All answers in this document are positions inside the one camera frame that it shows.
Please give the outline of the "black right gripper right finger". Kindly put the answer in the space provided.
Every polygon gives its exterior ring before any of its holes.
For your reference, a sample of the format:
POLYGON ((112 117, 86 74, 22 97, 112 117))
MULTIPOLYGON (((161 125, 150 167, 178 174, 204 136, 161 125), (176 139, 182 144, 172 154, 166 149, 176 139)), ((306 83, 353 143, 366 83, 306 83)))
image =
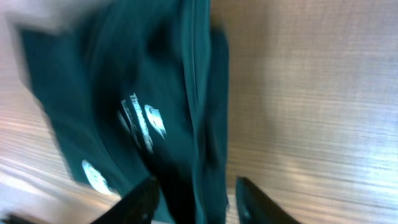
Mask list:
POLYGON ((236 180, 240 224, 300 224, 246 177, 236 180))

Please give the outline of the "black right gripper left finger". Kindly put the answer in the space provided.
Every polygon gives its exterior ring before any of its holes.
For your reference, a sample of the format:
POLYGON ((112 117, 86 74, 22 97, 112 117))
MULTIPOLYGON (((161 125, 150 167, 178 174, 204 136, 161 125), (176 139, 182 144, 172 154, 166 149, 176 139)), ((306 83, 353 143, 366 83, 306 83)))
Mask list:
POLYGON ((148 177, 91 224, 149 224, 160 199, 159 181, 148 177))

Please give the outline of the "dark green t-shirt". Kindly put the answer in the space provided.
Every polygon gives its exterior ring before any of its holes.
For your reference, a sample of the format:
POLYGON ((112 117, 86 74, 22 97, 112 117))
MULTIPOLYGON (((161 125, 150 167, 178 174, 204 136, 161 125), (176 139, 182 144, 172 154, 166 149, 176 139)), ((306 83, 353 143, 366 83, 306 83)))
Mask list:
POLYGON ((155 177, 156 220, 226 221, 229 53, 209 1, 115 1, 68 31, 18 33, 77 181, 126 197, 155 177))

